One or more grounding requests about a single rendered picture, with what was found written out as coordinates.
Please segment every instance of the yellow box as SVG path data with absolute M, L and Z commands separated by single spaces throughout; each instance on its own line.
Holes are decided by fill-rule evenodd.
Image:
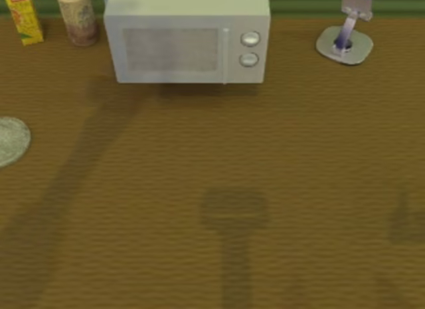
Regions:
M 24 45 L 43 42 L 41 29 L 33 0 L 6 0 L 19 35 Z

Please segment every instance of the microwave door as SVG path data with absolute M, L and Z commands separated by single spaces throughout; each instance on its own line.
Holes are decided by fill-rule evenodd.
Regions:
M 223 29 L 222 39 L 222 82 L 223 84 L 228 83 L 228 54 L 229 54 L 229 40 L 230 40 L 230 29 Z

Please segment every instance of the microwave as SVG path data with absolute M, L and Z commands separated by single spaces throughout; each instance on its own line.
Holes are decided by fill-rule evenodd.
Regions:
M 119 83 L 262 83 L 269 0 L 107 0 Z

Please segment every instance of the round disc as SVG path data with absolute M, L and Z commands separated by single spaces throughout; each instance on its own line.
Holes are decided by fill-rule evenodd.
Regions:
M 0 168 L 15 163 L 28 150 L 31 132 L 17 118 L 0 117 Z

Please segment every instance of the green striped wall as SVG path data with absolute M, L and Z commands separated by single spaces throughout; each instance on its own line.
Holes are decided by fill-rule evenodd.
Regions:
M 103 0 L 92 0 L 95 11 L 101 15 Z M 34 0 L 40 16 L 59 14 L 56 0 Z M 283 17 L 341 17 L 341 0 L 270 0 L 274 15 Z M 425 0 L 373 0 L 376 17 L 425 17 Z M 9 16 L 4 0 L 0 0 L 0 15 Z

